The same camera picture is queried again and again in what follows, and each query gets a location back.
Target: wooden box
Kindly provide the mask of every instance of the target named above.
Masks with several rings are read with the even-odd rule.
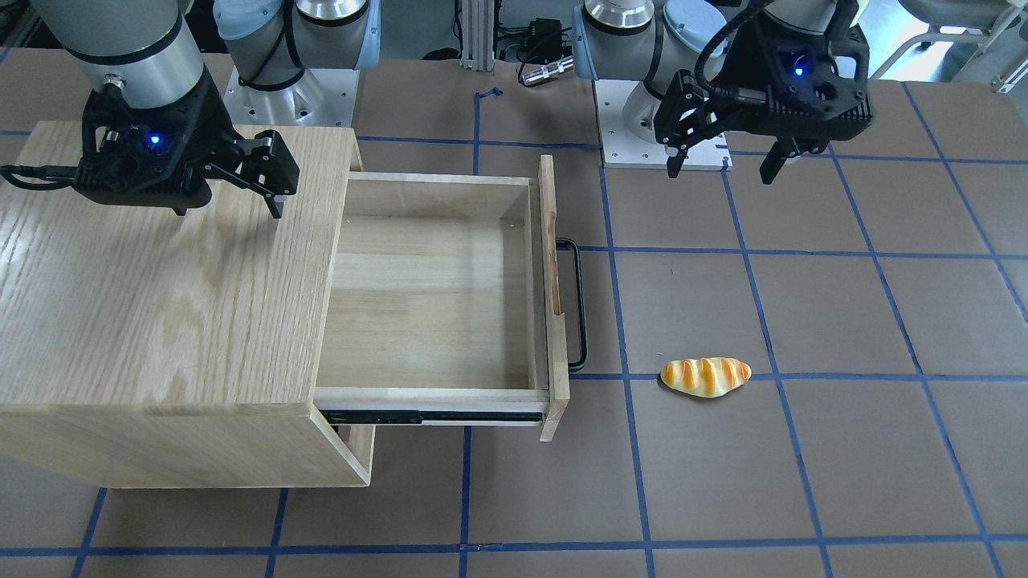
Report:
[[[281,221],[225,183],[184,218],[0,188],[0,453],[109,487],[361,486],[374,424],[553,436],[552,159],[362,173],[352,131],[277,130],[303,171]],[[42,122],[19,164],[78,139]]]

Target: black handle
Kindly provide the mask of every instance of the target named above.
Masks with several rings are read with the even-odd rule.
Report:
[[[578,289],[579,299],[579,359],[575,362],[567,362],[567,372],[576,373],[585,367],[585,361],[589,357],[589,339],[586,336],[585,321],[585,286],[582,285],[582,257],[579,255],[578,244],[563,237],[558,237],[554,244],[557,249],[567,249],[575,257],[575,285]]]

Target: chair seat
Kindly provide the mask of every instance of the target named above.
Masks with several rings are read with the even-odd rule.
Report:
[[[917,20],[932,26],[988,30],[1011,5],[1006,0],[900,0]]]

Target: croissant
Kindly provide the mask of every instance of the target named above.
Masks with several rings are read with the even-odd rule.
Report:
[[[721,397],[749,380],[749,366],[730,357],[672,361],[660,378],[667,387],[698,397]]]

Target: metal plate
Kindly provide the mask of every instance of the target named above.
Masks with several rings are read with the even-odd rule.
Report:
[[[331,95],[331,106],[321,107],[313,114],[296,122],[299,127],[352,127],[354,107],[357,105],[357,85],[361,77],[359,70],[310,69],[325,91]],[[240,72],[232,69],[225,89],[225,108],[235,124],[263,124],[250,115],[244,88],[240,87]]]
[[[644,141],[625,125],[621,109],[635,85],[635,80],[597,80],[596,116],[603,143],[603,162],[622,169],[665,169],[667,154],[663,145]],[[728,142],[721,135],[689,150],[684,171],[721,171],[725,162],[732,168]]]

